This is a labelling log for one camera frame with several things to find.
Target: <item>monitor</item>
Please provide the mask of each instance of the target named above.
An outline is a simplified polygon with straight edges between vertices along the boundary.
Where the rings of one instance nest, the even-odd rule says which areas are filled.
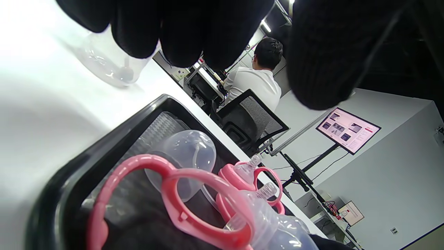
[[[381,127],[336,108],[316,129],[350,154],[356,154]]]
[[[350,226],[355,225],[364,218],[364,216],[361,214],[359,209],[355,206],[355,204],[352,201],[349,201],[347,204],[345,204],[337,211],[339,213],[342,213],[343,211],[346,210],[348,210],[349,212],[344,216],[344,219],[348,222]]]

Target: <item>wall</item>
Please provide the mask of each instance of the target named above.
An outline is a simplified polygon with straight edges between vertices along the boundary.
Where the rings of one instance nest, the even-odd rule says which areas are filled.
[[[370,149],[379,140],[390,134],[394,129],[406,122],[430,102],[431,101],[429,100],[356,89],[356,94],[349,100],[341,103],[339,107],[382,127],[382,129],[354,156],[349,154],[328,168],[314,181],[314,186],[322,183],[339,169],[350,163],[353,159],[358,158],[359,155]],[[297,101],[291,92],[288,92],[283,98],[281,98],[275,113],[291,128],[289,132],[273,143],[274,148],[277,148],[287,138],[322,114],[323,111],[307,109]],[[299,163],[310,157],[323,153],[332,145],[332,141],[316,131],[313,127],[283,149],[282,152],[288,154],[296,163]],[[332,152],[310,169],[307,172],[307,175],[313,179],[333,161],[345,154],[346,151],[341,148]],[[300,168],[302,169],[309,162],[310,161],[300,164]],[[275,157],[265,155],[263,163],[272,169],[288,166],[288,163],[280,155]],[[288,179],[292,170],[291,168],[279,169],[277,170],[277,173],[281,179]],[[304,190],[296,184],[290,184],[286,189],[289,191],[293,200],[297,200],[305,193]]]
[[[277,82],[279,87],[281,87],[281,97],[287,94],[290,91],[290,85],[288,84],[287,79],[287,61],[285,58],[282,58],[276,68],[273,70],[274,80]]]
[[[399,250],[444,222],[442,124],[431,103],[318,185],[363,213],[351,232],[366,250]]]
[[[253,34],[253,36],[251,37],[250,41],[248,42],[248,45],[250,47],[253,47],[257,42],[259,42],[263,37],[264,37],[264,32],[262,32],[262,30],[260,28],[258,28],[256,30],[256,32]],[[254,47],[252,50],[244,50],[242,51],[242,54],[240,55],[240,57],[238,59],[236,59],[235,64],[228,67],[226,69],[226,71],[229,73],[230,71],[237,69],[238,67],[246,67],[246,68],[251,68],[252,67],[252,63],[251,63],[251,59],[254,57],[254,50],[256,47]]]
[[[444,226],[427,234],[424,238],[404,250],[442,250],[444,248]]]

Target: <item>black cloth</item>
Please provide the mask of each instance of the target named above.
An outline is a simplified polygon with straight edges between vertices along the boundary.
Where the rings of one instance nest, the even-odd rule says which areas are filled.
[[[286,48],[291,89],[310,109],[346,100],[363,79],[382,39],[413,0],[298,0]],[[213,69],[240,56],[273,0],[57,0],[77,23],[102,32],[111,24],[130,56],[150,56],[160,38],[166,59]]]
[[[324,239],[317,235],[310,235],[311,239],[314,241],[319,250],[350,250],[348,246],[341,244],[336,241]]]

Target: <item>short black hair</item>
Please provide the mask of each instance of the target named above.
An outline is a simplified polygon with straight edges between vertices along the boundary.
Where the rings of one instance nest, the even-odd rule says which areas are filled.
[[[267,69],[274,69],[282,59],[283,46],[278,40],[266,37],[262,39],[254,54],[258,59],[258,64]]]

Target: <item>white shirt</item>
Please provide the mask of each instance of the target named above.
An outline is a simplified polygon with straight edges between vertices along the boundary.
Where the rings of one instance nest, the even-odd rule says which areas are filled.
[[[274,81],[273,72],[239,67],[229,73],[224,89],[228,91],[225,105],[251,89],[274,112],[281,98],[281,87]]]

